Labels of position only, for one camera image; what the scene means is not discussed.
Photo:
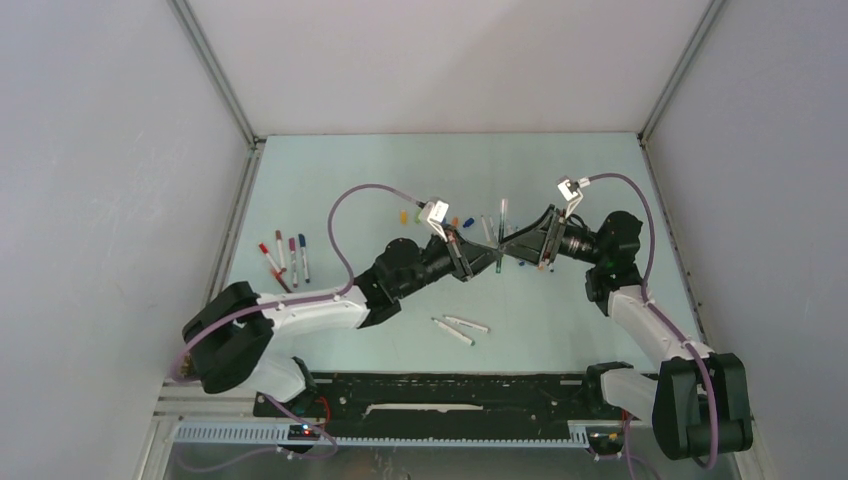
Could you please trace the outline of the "yellow pen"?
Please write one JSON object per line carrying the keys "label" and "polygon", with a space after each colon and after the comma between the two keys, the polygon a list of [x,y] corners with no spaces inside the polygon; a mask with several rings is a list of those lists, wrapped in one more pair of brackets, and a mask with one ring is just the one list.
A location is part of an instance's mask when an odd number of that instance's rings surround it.
{"label": "yellow pen", "polygon": [[492,242],[493,242],[493,238],[492,238],[492,231],[491,231],[487,216],[481,215],[480,216],[480,222],[481,222],[481,225],[482,225],[481,229],[484,232],[484,235],[485,235],[485,238],[486,238],[486,242],[489,245],[491,245]]}

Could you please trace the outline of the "grey cap marker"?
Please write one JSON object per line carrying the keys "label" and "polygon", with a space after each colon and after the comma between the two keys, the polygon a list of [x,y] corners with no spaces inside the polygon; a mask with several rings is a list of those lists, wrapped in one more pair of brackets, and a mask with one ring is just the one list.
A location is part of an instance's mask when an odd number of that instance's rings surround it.
{"label": "grey cap marker", "polygon": [[476,323],[476,322],[473,322],[473,321],[470,321],[470,320],[467,320],[467,319],[464,319],[464,318],[461,318],[461,317],[444,315],[443,319],[448,321],[448,322],[451,322],[453,324],[460,325],[460,326],[467,327],[467,328],[471,328],[471,329],[474,329],[474,330],[478,330],[478,331],[483,332],[483,333],[489,333],[491,331],[491,329],[486,325],[482,325],[482,324],[479,324],[479,323]]}

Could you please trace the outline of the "green cap marker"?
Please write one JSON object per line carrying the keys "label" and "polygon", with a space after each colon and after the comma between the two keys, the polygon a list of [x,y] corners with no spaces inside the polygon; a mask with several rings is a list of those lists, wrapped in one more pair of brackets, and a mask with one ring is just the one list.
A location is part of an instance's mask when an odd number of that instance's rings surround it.
{"label": "green cap marker", "polygon": [[432,318],[432,321],[440,329],[442,329],[443,331],[445,331],[449,335],[453,336],[454,338],[458,339],[459,341],[463,342],[465,345],[473,346],[475,344],[475,341],[471,337],[465,335],[464,333],[460,332],[456,328],[448,325],[445,321],[440,320],[440,319],[435,318],[435,317]]}

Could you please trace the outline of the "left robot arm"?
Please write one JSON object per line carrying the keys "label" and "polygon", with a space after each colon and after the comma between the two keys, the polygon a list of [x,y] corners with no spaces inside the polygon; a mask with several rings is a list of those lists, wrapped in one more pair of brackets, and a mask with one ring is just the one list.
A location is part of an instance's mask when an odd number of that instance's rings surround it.
{"label": "left robot arm", "polygon": [[304,416],[315,406],[316,390],[305,362],[284,352],[285,339],[380,325],[400,312],[402,299],[446,276],[467,282],[501,257],[498,248],[468,241],[450,227],[425,246],[394,239],[351,282],[311,296],[259,294],[239,281],[183,327],[187,355],[205,393],[252,389]]}

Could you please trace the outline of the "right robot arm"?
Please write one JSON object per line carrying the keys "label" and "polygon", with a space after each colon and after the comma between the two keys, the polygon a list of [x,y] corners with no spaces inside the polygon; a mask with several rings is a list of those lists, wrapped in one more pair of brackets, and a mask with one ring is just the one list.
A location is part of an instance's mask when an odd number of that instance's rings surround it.
{"label": "right robot arm", "polygon": [[506,255],[553,263],[563,255],[590,264],[588,300],[618,324],[657,370],[651,380],[623,363],[599,364],[598,380],[581,392],[585,411],[606,418],[621,408],[651,425],[671,460],[742,452],[754,435],[746,371],[732,353],[719,354],[685,335],[651,297],[635,263],[641,221],[626,211],[610,213],[597,231],[549,207],[533,224],[503,237]]}

